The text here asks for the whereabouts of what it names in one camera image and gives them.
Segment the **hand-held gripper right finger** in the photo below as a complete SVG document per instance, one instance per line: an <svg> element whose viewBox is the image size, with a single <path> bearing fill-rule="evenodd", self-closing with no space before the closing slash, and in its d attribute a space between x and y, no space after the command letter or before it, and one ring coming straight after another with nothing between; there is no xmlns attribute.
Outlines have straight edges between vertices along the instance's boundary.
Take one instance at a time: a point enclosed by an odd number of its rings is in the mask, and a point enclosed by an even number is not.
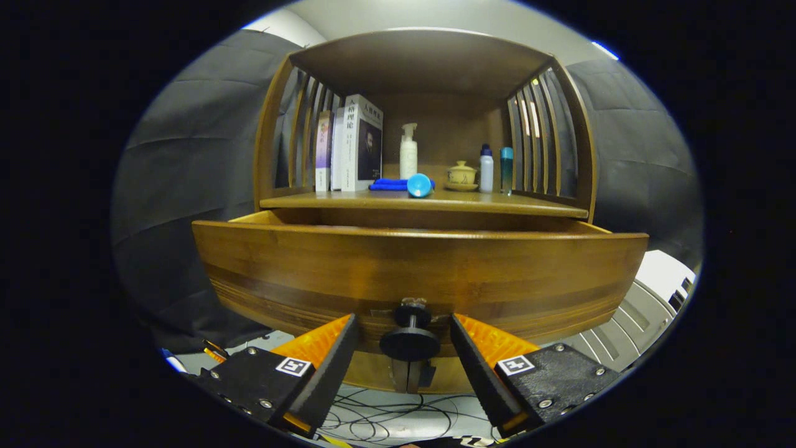
<svg viewBox="0 0 796 448"><path fill-rule="evenodd" d="M541 348L460 313L450 316L450 340L501 437L557 422L621 377L568 344Z"/></svg>

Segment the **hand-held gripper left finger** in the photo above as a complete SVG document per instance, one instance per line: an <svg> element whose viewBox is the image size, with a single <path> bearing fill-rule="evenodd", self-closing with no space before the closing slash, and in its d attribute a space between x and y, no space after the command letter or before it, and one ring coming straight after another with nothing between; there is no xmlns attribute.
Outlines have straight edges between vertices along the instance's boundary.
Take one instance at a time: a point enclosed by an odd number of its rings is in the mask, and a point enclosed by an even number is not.
<svg viewBox="0 0 796 448"><path fill-rule="evenodd" d="M194 386L248 419L312 437L326 421L358 346L349 313L277 348L247 348L190 375Z"/></svg>

